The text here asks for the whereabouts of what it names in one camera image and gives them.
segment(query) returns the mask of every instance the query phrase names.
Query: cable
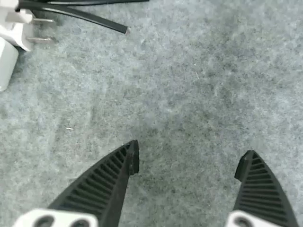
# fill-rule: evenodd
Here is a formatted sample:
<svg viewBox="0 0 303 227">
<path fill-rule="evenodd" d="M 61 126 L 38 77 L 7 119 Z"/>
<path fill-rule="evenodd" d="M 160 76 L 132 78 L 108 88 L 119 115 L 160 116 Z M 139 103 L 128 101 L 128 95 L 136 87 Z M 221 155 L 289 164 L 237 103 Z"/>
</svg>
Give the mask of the cable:
<svg viewBox="0 0 303 227">
<path fill-rule="evenodd" d="M 115 3 L 130 3 L 130 2 L 146 2 L 149 0 L 38 0 L 40 2 L 48 2 L 52 5 L 62 6 L 92 6 L 105 5 Z"/>
<path fill-rule="evenodd" d="M 52 5 L 49 3 L 42 3 L 38 1 L 30 1 L 30 0 L 21 0 L 19 2 L 19 7 L 18 9 L 29 9 L 29 10 L 37 10 L 37 11 L 48 11 L 48 12 L 53 12 L 53 13 L 59 13 L 63 15 L 67 15 L 70 17 L 75 17 L 79 18 L 82 20 L 86 20 L 92 23 L 95 23 L 97 25 L 101 25 L 104 27 L 108 27 L 110 29 L 113 29 L 115 31 L 121 32 L 121 33 L 126 33 L 127 32 L 127 27 L 118 24 L 116 22 L 104 19 L 102 17 L 98 17 L 96 15 L 83 12 L 80 10 L 76 9 L 71 9 L 68 7 L 63 7 L 63 6 L 58 6 L 58 5 Z"/>
</svg>

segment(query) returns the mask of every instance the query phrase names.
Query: floor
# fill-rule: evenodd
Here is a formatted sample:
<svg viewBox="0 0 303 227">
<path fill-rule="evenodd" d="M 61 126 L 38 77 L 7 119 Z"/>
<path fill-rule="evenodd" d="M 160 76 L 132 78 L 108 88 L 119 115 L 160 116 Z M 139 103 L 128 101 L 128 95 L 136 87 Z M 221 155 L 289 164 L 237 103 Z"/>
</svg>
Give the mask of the floor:
<svg viewBox="0 0 303 227">
<path fill-rule="evenodd" d="M 303 223 L 300 0 L 151 0 L 84 7 L 127 35 L 58 21 L 0 94 L 0 224 L 48 204 L 132 139 L 141 169 L 120 227 L 221 227 L 256 150 Z"/>
</svg>

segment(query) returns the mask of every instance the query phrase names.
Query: white power adapter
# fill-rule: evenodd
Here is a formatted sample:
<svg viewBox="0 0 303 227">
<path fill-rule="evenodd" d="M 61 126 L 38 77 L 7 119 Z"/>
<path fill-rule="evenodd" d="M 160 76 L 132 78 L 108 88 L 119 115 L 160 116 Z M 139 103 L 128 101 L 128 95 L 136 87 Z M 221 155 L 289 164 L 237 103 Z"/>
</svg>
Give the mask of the white power adapter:
<svg viewBox="0 0 303 227">
<path fill-rule="evenodd" d="M 0 37 L 0 91 L 8 87 L 18 55 L 17 49 Z"/>
<path fill-rule="evenodd" d="M 31 51 L 33 43 L 51 43 L 51 38 L 34 37 L 35 22 L 51 22 L 49 19 L 35 18 L 27 9 L 16 12 L 19 0 L 0 0 L 0 37 L 25 51 Z"/>
</svg>

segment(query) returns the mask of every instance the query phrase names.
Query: ridged rubber grip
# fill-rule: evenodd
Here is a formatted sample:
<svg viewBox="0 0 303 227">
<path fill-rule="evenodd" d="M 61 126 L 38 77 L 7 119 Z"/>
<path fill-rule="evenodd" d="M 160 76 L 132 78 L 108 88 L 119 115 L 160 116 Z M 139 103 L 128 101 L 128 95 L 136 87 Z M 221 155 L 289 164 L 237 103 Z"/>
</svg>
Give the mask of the ridged rubber grip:
<svg viewBox="0 0 303 227">
<path fill-rule="evenodd" d="M 242 210 L 282 227 L 299 227 L 275 175 L 253 150 L 240 159 L 235 178 L 242 182 L 234 210 Z"/>
<path fill-rule="evenodd" d="M 130 175 L 139 172 L 139 146 L 133 140 L 101 159 L 48 207 L 90 213 L 100 227 L 117 227 Z"/>
</svg>

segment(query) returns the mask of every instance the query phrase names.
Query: power adapter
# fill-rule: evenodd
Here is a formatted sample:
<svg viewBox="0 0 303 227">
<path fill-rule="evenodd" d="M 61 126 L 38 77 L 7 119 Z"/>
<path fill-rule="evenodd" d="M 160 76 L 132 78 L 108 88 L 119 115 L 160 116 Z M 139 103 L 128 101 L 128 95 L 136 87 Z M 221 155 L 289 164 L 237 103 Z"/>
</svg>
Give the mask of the power adapter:
<svg viewBox="0 0 303 227">
<path fill-rule="evenodd" d="M 0 37 L 0 91 L 8 87 L 18 55 L 17 49 Z"/>
</svg>

